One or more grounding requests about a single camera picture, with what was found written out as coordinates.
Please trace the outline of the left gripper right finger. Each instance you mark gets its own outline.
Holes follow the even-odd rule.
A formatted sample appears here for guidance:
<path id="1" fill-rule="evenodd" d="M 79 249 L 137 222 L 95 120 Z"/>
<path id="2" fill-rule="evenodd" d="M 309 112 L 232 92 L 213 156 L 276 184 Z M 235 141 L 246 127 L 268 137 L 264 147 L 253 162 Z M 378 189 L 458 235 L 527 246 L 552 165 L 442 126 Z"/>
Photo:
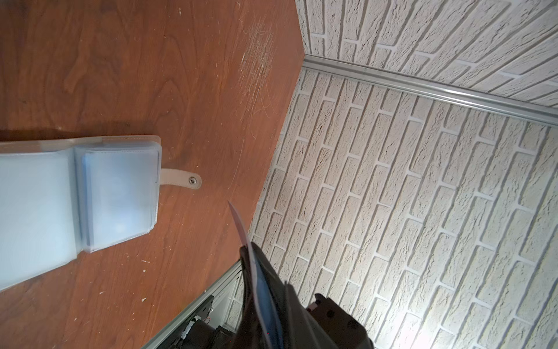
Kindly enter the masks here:
<path id="1" fill-rule="evenodd" d="M 283 327 L 284 348 L 336 348 L 299 302 L 292 285 L 282 282 L 263 251 L 253 244 Z"/>

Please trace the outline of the aluminium rail frame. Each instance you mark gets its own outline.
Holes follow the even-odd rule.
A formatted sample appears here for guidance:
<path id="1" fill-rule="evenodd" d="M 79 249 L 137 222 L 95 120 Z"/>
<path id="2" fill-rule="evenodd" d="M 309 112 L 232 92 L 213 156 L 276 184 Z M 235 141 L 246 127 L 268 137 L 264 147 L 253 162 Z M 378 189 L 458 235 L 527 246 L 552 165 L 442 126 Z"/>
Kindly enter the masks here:
<path id="1" fill-rule="evenodd" d="M 243 286 L 242 267 L 237 262 L 144 347 L 228 347 L 240 323 Z"/>

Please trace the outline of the right corner aluminium post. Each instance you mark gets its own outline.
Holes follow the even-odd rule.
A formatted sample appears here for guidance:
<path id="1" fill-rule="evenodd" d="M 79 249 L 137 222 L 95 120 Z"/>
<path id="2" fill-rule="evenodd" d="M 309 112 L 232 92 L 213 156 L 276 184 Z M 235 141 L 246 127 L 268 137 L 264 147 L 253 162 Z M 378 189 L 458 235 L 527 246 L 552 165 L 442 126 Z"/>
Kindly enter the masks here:
<path id="1" fill-rule="evenodd" d="M 475 92 L 448 84 L 393 73 L 364 65 L 356 65 L 314 55 L 305 55 L 302 66 L 326 74 L 370 83 L 391 90 L 428 97 L 487 113 L 497 113 L 527 122 L 536 122 L 550 127 L 557 126 L 557 109 L 533 103 L 499 97 L 484 92 Z"/>

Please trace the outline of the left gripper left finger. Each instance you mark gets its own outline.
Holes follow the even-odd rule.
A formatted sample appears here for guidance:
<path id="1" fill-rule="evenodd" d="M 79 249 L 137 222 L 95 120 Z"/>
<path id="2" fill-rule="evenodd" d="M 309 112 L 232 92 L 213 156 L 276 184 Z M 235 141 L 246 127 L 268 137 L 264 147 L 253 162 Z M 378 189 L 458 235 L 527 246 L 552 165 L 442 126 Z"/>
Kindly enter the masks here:
<path id="1" fill-rule="evenodd" d="M 244 302 L 240 324 L 231 341 L 230 348 L 249 349 L 266 348 L 266 341 L 259 317 L 257 315 L 256 303 L 254 301 L 255 291 L 251 280 L 251 269 L 249 264 L 248 249 L 241 247 L 240 250 L 242 275 L 244 280 Z"/>

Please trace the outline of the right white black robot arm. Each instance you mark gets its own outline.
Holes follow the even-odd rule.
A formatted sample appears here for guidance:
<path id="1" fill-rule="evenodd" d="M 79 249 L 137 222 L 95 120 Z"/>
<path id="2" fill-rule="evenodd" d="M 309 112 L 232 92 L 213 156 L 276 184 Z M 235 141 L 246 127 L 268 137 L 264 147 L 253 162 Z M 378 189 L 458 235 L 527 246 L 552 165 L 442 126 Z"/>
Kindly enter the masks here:
<path id="1" fill-rule="evenodd" d="M 315 294 L 307 312 L 337 348 L 374 348 L 366 329 L 331 298 Z"/>

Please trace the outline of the tan leather card holder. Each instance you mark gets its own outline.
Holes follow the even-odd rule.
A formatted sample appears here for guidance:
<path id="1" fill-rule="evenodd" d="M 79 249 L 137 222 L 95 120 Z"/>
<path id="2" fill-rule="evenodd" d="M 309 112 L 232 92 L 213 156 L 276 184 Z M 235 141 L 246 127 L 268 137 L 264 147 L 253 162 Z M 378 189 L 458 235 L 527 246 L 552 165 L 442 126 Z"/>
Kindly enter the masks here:
<path id="1" fill-rule="evenodd" d="M 162 167 L 155 135 L 1 144 L 1 288 L 149 233 L 161 186 L 199 189 Z"/>

